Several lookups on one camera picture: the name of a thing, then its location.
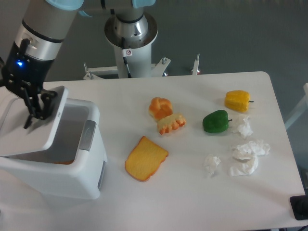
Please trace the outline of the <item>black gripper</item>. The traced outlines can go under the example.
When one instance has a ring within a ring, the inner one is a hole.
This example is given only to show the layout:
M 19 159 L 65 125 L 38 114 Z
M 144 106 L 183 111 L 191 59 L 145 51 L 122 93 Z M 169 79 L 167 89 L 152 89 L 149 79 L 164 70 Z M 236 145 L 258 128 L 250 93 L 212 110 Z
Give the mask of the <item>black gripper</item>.
M 43 82 L 53 60 L 40 60 L 28 55 L 26 50 L 30 44 L 30 41 L 22 41 L 20 46 L 14 43 L 6 63 L 1 69 L 4 86 L 15 95 L 23 98 L 29 111 L 24 129 L 31 126 L 34 117 L 46 120 L 51 116 L 58 95 L 53 90 L 42 90 Z M 26 92 L 22 93 L 21 88 L 24 88 Z M 35 111 L 32 100 L 38 100 L 39 95 L 43 102 L 43 108 L 39 105 Z

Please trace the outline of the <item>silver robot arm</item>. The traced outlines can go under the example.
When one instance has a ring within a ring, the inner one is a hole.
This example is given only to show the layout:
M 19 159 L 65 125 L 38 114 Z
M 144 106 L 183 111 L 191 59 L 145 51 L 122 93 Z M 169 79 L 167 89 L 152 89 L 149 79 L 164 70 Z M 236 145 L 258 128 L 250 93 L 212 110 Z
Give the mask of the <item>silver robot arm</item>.
M 104 31 L 114 47 L 120 78 L 151 76 L 157 24 L 144 8 L 153 4 L 152 0 L 101 1 L 112 14 Z M 0 82 L 24 100 L 29 112 L 26 128 L 33 118 L 45 120 L 52 114 L 57 94 L 45 90 L 43 82 L 82 5 L 81 0 L 32 0 L 27 7 Z

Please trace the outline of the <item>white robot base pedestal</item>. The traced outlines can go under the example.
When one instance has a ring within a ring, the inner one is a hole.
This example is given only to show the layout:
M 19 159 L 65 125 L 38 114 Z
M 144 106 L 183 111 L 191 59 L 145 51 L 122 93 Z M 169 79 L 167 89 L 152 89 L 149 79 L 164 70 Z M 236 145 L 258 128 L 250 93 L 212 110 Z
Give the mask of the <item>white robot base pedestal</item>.
M 119 78 L 166 76 L 171 60 L 162 57 L 158 63 L 152 62 L 152 44 L 158 35 L 155 19 L 148 13 L 131 22 L 120 17 L 120 14 L 113 14 L 104 27 L 105 37 L 114 49 L 116 66 L 88 68 L 84 64 L 84 79 L 115 74 Z

